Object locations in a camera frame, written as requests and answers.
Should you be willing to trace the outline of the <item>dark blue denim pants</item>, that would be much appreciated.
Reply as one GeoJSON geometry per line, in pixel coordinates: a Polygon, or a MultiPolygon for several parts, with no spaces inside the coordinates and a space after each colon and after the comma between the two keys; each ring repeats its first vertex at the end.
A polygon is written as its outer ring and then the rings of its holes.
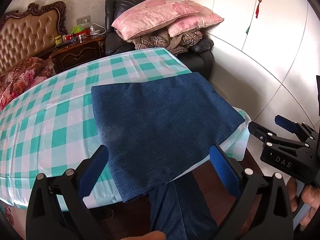
{"type": "Polygon", "coordinates": [[[210,239],[216,223],[189,168],[244,118],[198,73],[94,86],[91,97],[122,200],[148,195],[151,230],[167,239],[210,239]]]}

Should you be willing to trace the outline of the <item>white wardrobe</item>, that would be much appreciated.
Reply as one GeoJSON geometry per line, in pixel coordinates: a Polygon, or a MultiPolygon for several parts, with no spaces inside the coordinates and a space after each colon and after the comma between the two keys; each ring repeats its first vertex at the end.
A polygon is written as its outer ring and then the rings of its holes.
{"type": "Polygon", "coordinates": [[[307,0],[192,0],[224,18],[205,33],[214,42],[216,90],[252,120],[276,115],[319,125],[319,19],[307,0]]]}

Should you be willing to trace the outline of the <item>teal checkered bed sheet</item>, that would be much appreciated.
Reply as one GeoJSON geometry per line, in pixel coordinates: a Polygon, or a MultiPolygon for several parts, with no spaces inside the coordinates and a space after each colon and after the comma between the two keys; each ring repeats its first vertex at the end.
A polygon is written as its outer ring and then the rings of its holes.
{"type": "MultiPolygon", "coordinates": [[[[192,73],[164,48],[129,51],[83,64],[43,81],[1,111],[1,200],[27,207],[36,177],[76,169],[103,145],[97,131],[91,89],[115,83],[142,83],[192,73]]],[[[244,122],[220,148],[244,158],[250,117],[233,107],[244,122]]],[[[103,169],[87,207],[123,201],[108,168],[103,169]]]]}

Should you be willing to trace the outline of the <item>plaid folded blanket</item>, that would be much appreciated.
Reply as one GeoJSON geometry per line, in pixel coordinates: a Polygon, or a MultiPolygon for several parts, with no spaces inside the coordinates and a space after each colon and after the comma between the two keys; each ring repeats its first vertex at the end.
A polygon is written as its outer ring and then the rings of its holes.
{"type": "Polygon", "coordinates": [[[165,48],[167,51],[177,56],[186,53],[188,49],[203,38],[199,30],[192,30],[181,35],[170,37],[167,29],[159,29],[150,34],[145,34],[128,40],[135,45],[135,50],[147,48],[165,48]]]}

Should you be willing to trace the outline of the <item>red floral quilt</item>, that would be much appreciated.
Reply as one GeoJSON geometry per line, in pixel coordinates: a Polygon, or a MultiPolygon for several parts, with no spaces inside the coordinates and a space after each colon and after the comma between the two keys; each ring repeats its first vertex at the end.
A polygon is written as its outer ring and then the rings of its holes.
{"type": "Polygon", "coordinates": [[[52,59],[30,57],[1,75],[1,111],[16,97],[56,75],[52,59]]]}

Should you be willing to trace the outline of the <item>dark wooden nightstand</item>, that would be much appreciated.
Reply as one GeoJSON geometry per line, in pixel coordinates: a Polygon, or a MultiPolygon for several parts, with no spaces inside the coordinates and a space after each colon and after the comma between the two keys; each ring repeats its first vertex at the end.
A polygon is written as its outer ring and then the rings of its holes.
{"type": "Polygon", "coordinates": [[[51,48],[36,57],[52,59],[55,72],[77,67],[105,56],[105,35],[87,37],[83,41],[77,40],[59,48],[51,48]]]}

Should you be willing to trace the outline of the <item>pink satin pillow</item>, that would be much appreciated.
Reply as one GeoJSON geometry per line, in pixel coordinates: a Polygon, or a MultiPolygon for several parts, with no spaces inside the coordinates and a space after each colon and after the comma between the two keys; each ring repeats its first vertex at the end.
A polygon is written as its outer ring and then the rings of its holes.
{"type": "Polygon", "coordinates": [[[146,0],[123,12],[114,20],[112,27],[127,41],[162,29],[178,18],[198,12],[177,0],[146,0]]]}

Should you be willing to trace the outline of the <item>yellow jar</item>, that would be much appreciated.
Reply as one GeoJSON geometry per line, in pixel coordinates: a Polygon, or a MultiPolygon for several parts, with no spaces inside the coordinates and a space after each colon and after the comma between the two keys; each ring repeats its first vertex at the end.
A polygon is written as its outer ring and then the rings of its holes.
{"type": "Polygon", "coordinates": [[[63,43],[63,39],[62,39],[61,35],[55,37],[55,45],[56,46],[60,46],[62,43],[63,43]]]}

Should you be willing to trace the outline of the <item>red tin box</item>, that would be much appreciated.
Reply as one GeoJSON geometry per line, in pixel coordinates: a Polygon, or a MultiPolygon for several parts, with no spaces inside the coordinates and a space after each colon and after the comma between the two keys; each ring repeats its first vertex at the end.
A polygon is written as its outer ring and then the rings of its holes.
{"type": "Polygon", "coordinates": [[[64,41],[66,42],[75,42],[81,37],[88,37],[90,35],[91,30],[89,28],[86,28],[80,32],[77,33],[70,33],[64,36],[64,41]]]}

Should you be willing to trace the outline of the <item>tufted beige headboard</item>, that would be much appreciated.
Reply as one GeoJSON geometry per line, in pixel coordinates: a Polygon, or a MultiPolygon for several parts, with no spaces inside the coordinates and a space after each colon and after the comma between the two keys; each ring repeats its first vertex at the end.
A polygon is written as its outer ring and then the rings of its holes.
{"type": "Polygon", "coordinates": [[[67,34],[66,4],[57,1],[25,12],[6,12],[1,18],[1,74],[11,71],[29,57],[48,58],[55,38],[67,34]]]}

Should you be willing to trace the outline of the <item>green crumpled bag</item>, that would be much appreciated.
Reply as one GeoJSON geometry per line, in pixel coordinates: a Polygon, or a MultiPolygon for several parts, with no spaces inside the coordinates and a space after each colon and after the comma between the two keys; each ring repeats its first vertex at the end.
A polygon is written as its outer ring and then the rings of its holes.
{"type": "Polygon", "coordinates": [[[81,31],[84,31],[84,28],[82,25],[76,25],[72,30],[71,33],[77,34],[81,31]]]}

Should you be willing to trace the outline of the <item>wall power socket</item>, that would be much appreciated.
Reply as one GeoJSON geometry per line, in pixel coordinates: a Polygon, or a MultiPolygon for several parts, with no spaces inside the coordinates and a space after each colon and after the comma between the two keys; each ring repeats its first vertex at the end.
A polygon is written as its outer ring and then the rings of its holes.
{"type": "Polygon", "coordinates": [[[76,25],[89,24],[91,22],[91,16],[83,16],[81,18],[76,19],[76,25]]]}

